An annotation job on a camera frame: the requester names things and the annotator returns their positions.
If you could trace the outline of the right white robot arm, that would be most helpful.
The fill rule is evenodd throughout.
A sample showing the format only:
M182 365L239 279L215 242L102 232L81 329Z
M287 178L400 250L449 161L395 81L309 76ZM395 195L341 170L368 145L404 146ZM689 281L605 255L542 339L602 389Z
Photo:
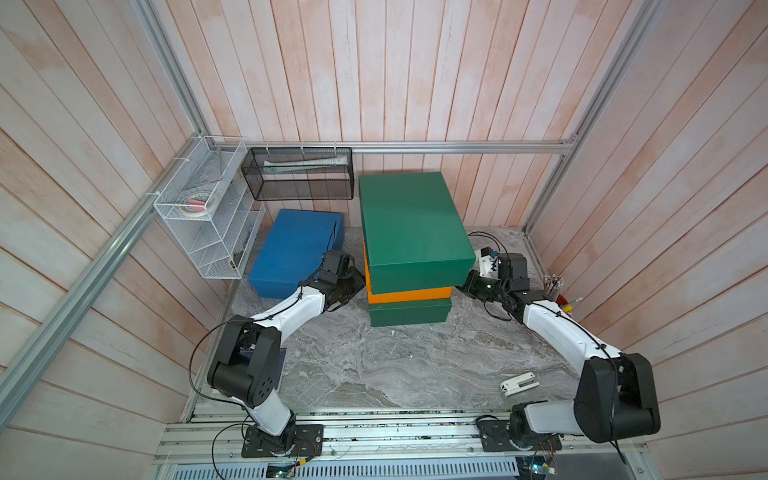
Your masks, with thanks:
M505 320L536 333L573 367L573 399L517 404L508 420L479 417L485 450L531 450L559 435L584 436L594 443L656 434L660 410L651 363L625 353L571 318L552 294L533 290L526 258L482 248L476 266L459 289L483 304L498 303Z

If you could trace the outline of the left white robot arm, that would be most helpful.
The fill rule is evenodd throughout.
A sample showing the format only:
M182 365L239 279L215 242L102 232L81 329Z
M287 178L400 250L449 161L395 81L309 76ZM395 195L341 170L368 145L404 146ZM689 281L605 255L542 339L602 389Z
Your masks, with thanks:
M289 297L260 314L236 315L224 323L207 382L250 420L243 457L311 459L321 453L323 427L297 427L296 414L277 392L282 344L307 322L345 306L364 287L354 258L330 250Z

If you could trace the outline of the orange shoebox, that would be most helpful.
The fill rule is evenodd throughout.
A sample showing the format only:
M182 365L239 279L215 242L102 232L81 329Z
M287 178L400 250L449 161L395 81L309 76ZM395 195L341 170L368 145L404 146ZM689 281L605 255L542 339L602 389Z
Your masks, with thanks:
M369 268L369 256L366 245L363 245L364 272L366 281L367 299L370 304L386 304L397 302L423 301L449 298L453 288L441 287L432 289L409 290L391 293L375 294L372 289L372 279Z

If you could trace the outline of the blue shoebox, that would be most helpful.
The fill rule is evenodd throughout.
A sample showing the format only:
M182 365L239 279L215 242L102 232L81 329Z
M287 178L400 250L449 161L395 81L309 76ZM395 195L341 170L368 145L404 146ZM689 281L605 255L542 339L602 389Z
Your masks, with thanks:
M328 250L342 249L344 229L341 213L281 210L248 276L250 286L262 298L286 299Z

